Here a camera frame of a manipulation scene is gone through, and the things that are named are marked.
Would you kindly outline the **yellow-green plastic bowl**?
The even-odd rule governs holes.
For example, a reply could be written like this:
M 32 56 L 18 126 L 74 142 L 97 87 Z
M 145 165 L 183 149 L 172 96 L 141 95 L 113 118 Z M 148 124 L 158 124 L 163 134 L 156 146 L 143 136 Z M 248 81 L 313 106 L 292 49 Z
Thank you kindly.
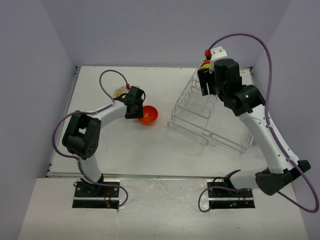
M 202 63 L 202 64 L 200 65 L 199 69 L 209 69 L 209 68 L 210 68 L 210 65 L 211 65 L 211 63 L 207 63 L 207 64 Z

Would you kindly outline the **orange plastic bowl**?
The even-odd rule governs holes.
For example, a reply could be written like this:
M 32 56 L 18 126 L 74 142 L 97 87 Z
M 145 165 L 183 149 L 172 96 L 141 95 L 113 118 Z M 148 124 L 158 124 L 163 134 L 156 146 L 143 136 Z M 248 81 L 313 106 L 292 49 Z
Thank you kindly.
M 206 59 L 203 63 L 204 63 L 204 64 L 208 64 L 208 63 L 210 63 L 210 62 L 211 62 L 210 59 Z
M 138 118 L 138 121 L 146 126 L 150 126 L 158 119 L 159 112 L 156 107 L 152 105 L 145 105 L 143 107 L 143 116 Z

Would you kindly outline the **white patterned bowl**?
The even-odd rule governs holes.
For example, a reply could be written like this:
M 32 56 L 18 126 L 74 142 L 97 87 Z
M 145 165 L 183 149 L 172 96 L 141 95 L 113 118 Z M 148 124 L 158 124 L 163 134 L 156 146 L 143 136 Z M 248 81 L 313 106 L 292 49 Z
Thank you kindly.
M 122 94 L 127 94 L 128 93 L 128 89 L 126 86 L 120 86 L 118 88 L 116 88 L 113 92 L 113 98 L 117 98 L 120 97 Z

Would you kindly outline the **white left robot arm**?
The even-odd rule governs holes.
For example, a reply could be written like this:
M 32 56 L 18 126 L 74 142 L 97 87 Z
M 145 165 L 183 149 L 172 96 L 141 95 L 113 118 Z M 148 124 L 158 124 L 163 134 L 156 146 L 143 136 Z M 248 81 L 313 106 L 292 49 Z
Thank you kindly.
M 62 145 L 76 157 L 81 173 L 81 183 L 92 196 L 103 193 L 103 174 L 100 171 L 95 152 L 98 149 L 101 129 L 115 120 L 139 119 L 144 115 L 145 92 L 131 86 L 127 93 L 113 99 L 113 102 L 95 112 L 76 111 L 69 120 L 62 138 Z

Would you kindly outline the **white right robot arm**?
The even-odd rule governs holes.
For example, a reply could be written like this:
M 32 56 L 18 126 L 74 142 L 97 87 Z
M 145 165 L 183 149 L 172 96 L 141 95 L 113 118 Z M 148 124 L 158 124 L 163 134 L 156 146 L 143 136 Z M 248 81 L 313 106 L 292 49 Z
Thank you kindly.
M 242 83 L 239 64 L 231 58 L 204 60 L 197 70 L 202 95 L 217 96 L 248 128 L 257 142 L 267 168 L 255 173 L 257 187 L 266 195 L 278 193 L 310 170 L 308 160 L 289 150 L 271 117 L 266 117 L 266 101 L 259 89 Z

